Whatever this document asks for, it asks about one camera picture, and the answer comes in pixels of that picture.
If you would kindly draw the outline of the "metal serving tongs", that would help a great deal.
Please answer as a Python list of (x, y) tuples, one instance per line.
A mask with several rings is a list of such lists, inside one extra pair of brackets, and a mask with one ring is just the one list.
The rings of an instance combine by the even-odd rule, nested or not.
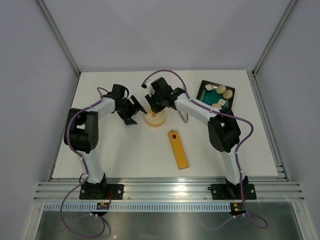
[(181, 117), (182, 117), (183, 122), (184, 122), (185, 124), (187, 124), (188, 121), (189, 121), (189, 115), (188, 115), (187, 113), (181, 112), (181, 111), (179, 111), (179, 113), (180, 113), (180, 115), (181, 115)]

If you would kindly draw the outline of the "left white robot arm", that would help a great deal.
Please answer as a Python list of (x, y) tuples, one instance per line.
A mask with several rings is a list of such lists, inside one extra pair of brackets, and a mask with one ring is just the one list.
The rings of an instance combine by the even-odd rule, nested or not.
[(95, 150), (99, 141), (99, 121), (108, 114), (117, 113), (125, 125), (136, 125), (132, 117), (138, 112), (147, 112), (123, 85), (114, 84), (111, 91), (98, 87), (97, 91), (97, 102), (82, 109), (69, 110), (63, 140), (81, 162), (84, 173), (81, 186), (90, 188), (95, 198), (103, 199), (108, 194), (108, 186)]

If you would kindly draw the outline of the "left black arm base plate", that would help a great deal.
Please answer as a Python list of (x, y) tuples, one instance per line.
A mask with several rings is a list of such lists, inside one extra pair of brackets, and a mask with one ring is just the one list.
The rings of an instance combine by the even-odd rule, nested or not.
[(83, 184), (79, 193), (80, 200), (122, 200), (123, 184)]

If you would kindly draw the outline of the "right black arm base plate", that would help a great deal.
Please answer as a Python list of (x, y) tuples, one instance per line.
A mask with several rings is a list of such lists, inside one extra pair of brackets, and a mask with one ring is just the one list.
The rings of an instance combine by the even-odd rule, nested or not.
[(243, 185), (227, 185), (226, 183), (212, 184), (208, 187), (213, 200), (242, 200), (241, 191), (245, 200), (256, 200), (257, 194), (255, 185), (248, 183)]

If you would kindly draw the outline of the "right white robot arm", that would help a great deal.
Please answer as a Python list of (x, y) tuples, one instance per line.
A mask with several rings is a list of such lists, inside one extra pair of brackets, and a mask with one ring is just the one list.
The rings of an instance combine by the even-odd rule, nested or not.
[(173, 89), (163, 77), (154, 81), (144, 80), (141, 87), (149, 91), (145, 98), (153, 112), (171, 108), (207, 126), (209, 142), (221, 153), (224, 163), (227, 193), (232, 198), (239, 198), (245, 192), (244, 185), (248, 181), (238, 158), (241, 130), (231, 109), (205, 106), (190, 97), (185, 86)]

